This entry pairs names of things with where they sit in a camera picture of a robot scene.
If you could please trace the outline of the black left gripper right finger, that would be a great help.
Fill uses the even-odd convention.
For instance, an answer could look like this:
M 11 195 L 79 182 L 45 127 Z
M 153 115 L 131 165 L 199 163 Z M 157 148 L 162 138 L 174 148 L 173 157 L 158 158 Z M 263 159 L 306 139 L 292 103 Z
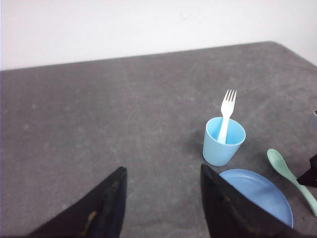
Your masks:
M 206 164 L 201 165 L 200 181 L 210 237 L 306 237 L 247 199 Z

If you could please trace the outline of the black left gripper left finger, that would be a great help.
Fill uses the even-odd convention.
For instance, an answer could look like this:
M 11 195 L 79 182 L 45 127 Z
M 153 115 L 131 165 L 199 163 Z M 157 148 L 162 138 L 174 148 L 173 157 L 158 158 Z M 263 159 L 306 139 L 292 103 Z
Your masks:
M 29 238 L 118 238 L 123 226 L 127 169 L 119 167 Z

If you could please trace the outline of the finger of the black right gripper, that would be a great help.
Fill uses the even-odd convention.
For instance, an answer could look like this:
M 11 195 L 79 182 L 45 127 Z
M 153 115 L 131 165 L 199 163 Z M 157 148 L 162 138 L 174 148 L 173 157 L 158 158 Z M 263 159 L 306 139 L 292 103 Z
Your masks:
M 317 186 L 317 156 L 310 158 L 310 169 L 297 178 L 300 185 L 316 187 Z

